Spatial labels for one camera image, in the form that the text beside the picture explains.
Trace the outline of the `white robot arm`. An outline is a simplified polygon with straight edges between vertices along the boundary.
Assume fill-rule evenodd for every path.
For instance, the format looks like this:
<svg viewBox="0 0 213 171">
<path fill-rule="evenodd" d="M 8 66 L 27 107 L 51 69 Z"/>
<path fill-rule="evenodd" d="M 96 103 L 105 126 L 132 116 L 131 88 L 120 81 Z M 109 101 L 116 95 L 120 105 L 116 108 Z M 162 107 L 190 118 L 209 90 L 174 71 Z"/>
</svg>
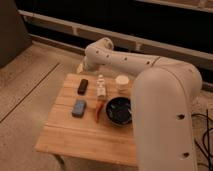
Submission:
<svg viewBox="0 0 213 171">
<path fill-rule="evenodd" d="M 131 110 L 139 171 L 198 171 L 191 102 L 199 95 L 198 69 L 181 60 L 120 52 L 101 38 L 85 48 L 78 67 L 113 67 L 135 77 Z"/>
</svg>

